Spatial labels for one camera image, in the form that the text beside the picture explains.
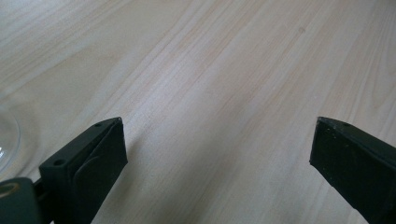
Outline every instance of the screw hole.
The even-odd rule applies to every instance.
[[[62,165],[64,163],[65,163],[65,160],[57,160],[53,164],[56,165],[56,166],[59,166],[59,165]]]

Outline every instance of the wood grain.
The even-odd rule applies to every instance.
[[[0,179],[123,118],[93,223],[365,223],[308,159],[317,116],[396,146],[396,2],[3,0],[0,106]]]

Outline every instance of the glass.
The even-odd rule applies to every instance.
[[[0,108],[0,174],[12,163],[21,141],[20,126],[15,117]]]

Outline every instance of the clear glass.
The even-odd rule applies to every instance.
[[[15,159],[20,141],[21,132],[17,120],[8,110],[0,108],[0,174]]]

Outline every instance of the light wood grain surface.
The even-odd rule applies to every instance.
[[[396,146],[396,1],[0,1],[0,106],[37,166],[121,116],[93,223],[366,223],[309,165],[317,116]]]

